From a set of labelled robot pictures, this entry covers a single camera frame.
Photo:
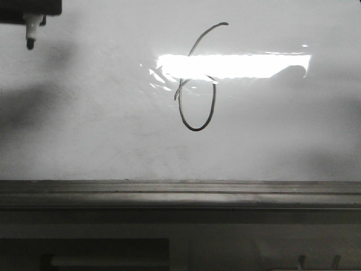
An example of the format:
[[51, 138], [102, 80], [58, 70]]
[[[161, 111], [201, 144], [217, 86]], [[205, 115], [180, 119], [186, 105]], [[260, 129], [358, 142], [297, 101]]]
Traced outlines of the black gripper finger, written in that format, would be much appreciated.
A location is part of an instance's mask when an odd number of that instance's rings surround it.
[[1, 23], [25, 25], [25, 14], [41, 15], [41, 25], [46, 24], [46, 16], [59, 16], [62, 0], [1, 0]]

